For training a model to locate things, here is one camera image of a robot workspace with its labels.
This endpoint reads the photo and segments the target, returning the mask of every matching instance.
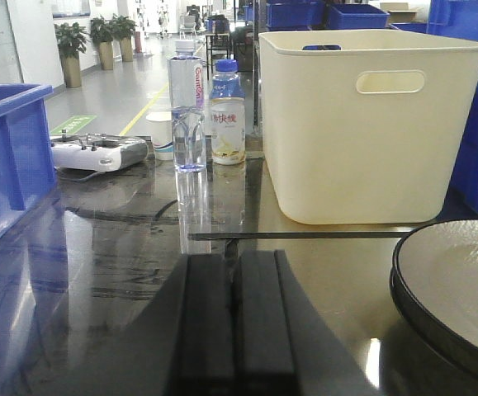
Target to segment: yellow floor line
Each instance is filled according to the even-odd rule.
[[[141,118],[141,116],[143,114],[145,114],[145,112],[154,104],[156,103],[156,101],[159,99],[159,97],[162,96],[163,92],[165,92],[165,90],[168,88],[169,84],[166,83],[162,89],[159,90],[159,92],[154,95],[154,97],[149,101],[149,103],[147,103],[145,105],[145,107],[143,109],[140,110],[140,112],[138,114],[136,114],[136,116],[126,125],[125,128],[123,128],[123,130],[120,132],[120,136],[125,136],[126,133],[134,126],[134,124],[136,122],[138,122],[138,120]]]

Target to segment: dark round tray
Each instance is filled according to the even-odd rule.
[[[472,243],[468,243],[467,233],[471,229],[475,230],[473,233],[476,235],[472,235]],[[457,245],[454,244],[456,242],[453,240],[454,230],[458,231],[457,239],[460,239]],[[421,233],[426,233],[428,239],[422,238]],[[409,262],[410,259],[402,255],[403,249],[405,249],[408,244],[410,244],[409,250],[411,252],[419,248],[424,249],[424,251],[430,251],[430,253],[427,254],[431,254],[432,248],[430,245],[439,243],[442,244],[443,249],[447,248],[447,244],[450,248],[455,248],[456,246],[461,246],[461,243],[465,246],[471,245],[471,248],[475,249],[476,238],[478,238],[478,220],[457,220],[430,224],[409,233],[399,241],[393,253],[393,268],[390,273],[390,292],[402,316],[434,351],[444,359],[478,378],[478,345],[476,345],[476,340],[465,339],[460,335],[463,333],[460,328],[451,328],[446,325],[442,318],[422,304],[421,299],[424,300],[424,298],[421,297],[423,296],[416,295],[410,287],[410,282],[412,281],[410,278],[413,278],[413,275],[406,276],[405,274],[406,266],[416,266],[417,263]],[[415,277],[420,281],[423,276],[427,276],[429,281],[432,274],[421,274]],[[444,276],[443,279],[439,279],[438,281],[445,284],[446,277]],[[475,277],[471,279],[471,282],[468,280],[467,283],[469,287],[478,287]],[[449,287],[450,285],[443,285],[443,289]],[[471,302],[470,306],[476,307],[476,302]]]

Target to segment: glossy table surface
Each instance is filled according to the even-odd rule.
[[[180,254],[252,248],[286,251],[311,303],[383,394],[478,395],[478,380],[424,344],[390,297],[393,249],[421,224],[295,223],[278,209],[259,147],[250,142],[244,164],[209,162],[197,174],[175,174],[152,155],[86,182],[60,173],[0,239],[0,395],[35,394],[114,342]],[[475,217],[450,191],[432,222]]]

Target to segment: plastic bottle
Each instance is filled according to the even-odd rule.
[[[177,54],[168,60],[174,167],[179,172],[206,168],[204,73],[194,51],[193,40],[176,40]]]
[[[215,67],[210,94],[213,162],[233,165],[246,156],[244,91],[235,59],[218,60]]]

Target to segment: black strip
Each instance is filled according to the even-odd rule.
[[[240,395],[296,396],[297,379],[272,252],[245,252],[234,278]]]
[[[182,331],[182,396],[234,392],[231,286],[219,255],[191,255]]]
[[[402,238],[410,231],[332,231],[297,233],[190,233],[194,241],[220,239],[377,239]]]

